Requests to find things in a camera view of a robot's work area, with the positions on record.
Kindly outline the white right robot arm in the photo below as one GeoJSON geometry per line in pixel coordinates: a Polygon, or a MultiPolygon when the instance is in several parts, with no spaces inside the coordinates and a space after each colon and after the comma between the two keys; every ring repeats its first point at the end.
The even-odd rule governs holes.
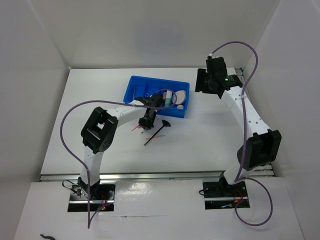
{"type": "Polygon", "coordinates": [[[257,168],[275,161],[282,136],[262,120],[248,99],[239,77],[228,74],[223,57],[207,57],[206,68],[197,71],[195,91],[217,95],[228,106],[243,131],[243,144],[237,151],[237,160],[223,173],[224,180],[218,184],[220,194],[230,196],[237,182],[257,168]]]}

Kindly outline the green bottle white cap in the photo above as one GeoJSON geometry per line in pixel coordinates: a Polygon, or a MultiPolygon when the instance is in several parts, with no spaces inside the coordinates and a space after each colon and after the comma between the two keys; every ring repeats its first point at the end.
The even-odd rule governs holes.
{"type": "Polygon", "coordinates": [[[165,92],[165,106],[168,107],[171,105],[173,93],[170,90],[165,92]]]}

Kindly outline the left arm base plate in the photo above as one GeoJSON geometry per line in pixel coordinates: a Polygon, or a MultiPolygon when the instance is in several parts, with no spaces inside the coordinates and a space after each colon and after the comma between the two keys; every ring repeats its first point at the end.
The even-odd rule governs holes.
{"type": "MultiPolygon", "coordinates": [[[[87,194],[77,184],[73,184],[67,189],[70,190],[67,211],[69,213],[86,212],[88,210],[87,194]]],[[[90,195],[90,211],[95,212],[98,208],[101,208],[101,212],[113,212],[115,190],[116,185],[114,183],[101,184],[97,191],[90,195]]]]}

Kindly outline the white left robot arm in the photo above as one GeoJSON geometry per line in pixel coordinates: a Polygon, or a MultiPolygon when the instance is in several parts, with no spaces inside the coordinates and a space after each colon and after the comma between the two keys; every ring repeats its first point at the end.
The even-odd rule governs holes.
{"type": "Polygon", "coordinates": [[[78,177],[81,194],[88,200],[97,197],[100,183],[100,167],[104,152],[111,146],[118,127],[138,120],[144,130],[154,127],[157,111],[164,102],[163,95],[154,93],[143,98],[137,97],[128,106],[105,110],[96,107],[80,135],[84,144],[84,167],[78,177]]]}

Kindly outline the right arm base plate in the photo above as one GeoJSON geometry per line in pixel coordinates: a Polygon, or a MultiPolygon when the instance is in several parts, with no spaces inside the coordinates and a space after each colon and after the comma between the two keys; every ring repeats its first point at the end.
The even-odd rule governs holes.
{"type": "Polygon", "coordinates": [[[203,182],[199,194],[204,197],[206,210],[250,208],[246,184],[242,181],[235,185],[222,182],[203,182]]]}

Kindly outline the black fan brush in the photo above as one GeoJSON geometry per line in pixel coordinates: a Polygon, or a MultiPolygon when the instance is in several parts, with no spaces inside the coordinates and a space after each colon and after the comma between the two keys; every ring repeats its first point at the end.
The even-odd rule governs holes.
{"type": "Polygon", "coordinates": [[[162,120],[162,126],[147,140],[144,146],[148,145],[151,140],[153,140],[156,135],[165,127],[170,127],[171,124],[167,120],[162,120]]]}

